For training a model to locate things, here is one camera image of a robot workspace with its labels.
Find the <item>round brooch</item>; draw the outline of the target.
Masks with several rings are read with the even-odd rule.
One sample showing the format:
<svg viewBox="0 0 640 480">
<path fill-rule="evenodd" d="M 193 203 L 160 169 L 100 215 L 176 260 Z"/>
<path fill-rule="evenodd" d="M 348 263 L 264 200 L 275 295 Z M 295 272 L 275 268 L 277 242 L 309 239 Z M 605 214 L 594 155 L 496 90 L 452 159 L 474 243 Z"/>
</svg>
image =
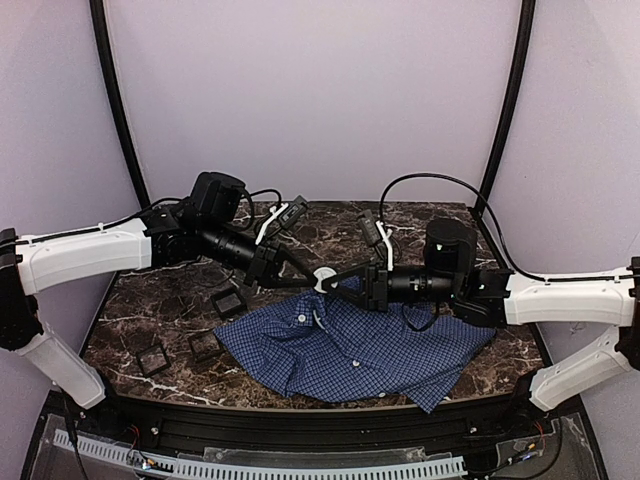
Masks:
<svg viewBox="0 0 640 480">
<path fill-rule="evenodd" d="M 314 290 L 318 293 L 326 294 L 327 291 L 323 288 L 323 282 L 327 279 L 333 278 L 337 272 L 327 266 L 319 267 L 314 272 L 313 275 L 316 278 L 316 284 L 314 286 Z"/>
</svg>

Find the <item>blue checked shirt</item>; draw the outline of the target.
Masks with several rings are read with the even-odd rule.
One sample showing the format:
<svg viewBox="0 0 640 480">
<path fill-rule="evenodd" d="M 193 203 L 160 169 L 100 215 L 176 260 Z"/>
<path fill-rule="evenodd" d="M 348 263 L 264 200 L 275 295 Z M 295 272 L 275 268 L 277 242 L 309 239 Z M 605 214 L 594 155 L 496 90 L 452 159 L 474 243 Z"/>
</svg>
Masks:
<svg viewBox="0 0 640 480">
<path fill-rule="evenodd" d="M 429 304 L 366 311 L 308 290 L 214 334 L 253 379 L 282 396 L 341 403 L 401 394 L 431 412 L 496 331 Z"/>
</svg>

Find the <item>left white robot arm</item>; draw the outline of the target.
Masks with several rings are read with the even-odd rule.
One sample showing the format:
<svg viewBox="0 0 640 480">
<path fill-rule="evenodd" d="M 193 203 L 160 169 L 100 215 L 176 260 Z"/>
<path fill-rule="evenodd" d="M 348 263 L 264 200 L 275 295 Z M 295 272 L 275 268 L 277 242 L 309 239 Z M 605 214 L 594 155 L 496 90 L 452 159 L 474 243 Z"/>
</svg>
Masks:
<svg viewBox="0 0 640 480">
<path fill-rule="evenodd" d="M 1 347 L 27 359 L 82 409 L 104 402 L 98 371 L 38 316 L 36 294 L 59 284 L 125 270 L 157 269 L 206 257 L 244 273 L 248 286 L 313 288 L 318 279 L 263 232 L 251 238 L 232 226 L 243 181 L 218 172 L 198 175 L 191 193 L 125 219 L 48 235 L 1 233 Z"/>
</svg>

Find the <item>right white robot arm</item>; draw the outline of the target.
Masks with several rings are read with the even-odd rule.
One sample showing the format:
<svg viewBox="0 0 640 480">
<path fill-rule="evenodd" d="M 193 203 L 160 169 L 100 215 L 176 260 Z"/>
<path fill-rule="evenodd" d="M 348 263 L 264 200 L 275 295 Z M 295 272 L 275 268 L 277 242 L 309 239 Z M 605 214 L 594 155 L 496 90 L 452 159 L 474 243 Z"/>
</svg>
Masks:
<svg viewBox="0 0 640 480">
<path fill-rule="evenodd" d="M 447 303 L 456 318 L 478 327 L 503 328 L 540 322 L 606 325 L 596 340 L 564 360 L 518 379 L 510 412 L 535 417 L 619 374 L 639 367 L 639 260 L 610 273 L 575 277 L 536 276 L 475 265 L 476 232 L 448 218 L 426 227 L 422 266 L 394 263 L 381 222 L 375 239 L 388 251 L 337 273 L 315 271 L 317 290 L 368 311 L 392 303 Z"/>
</svg>

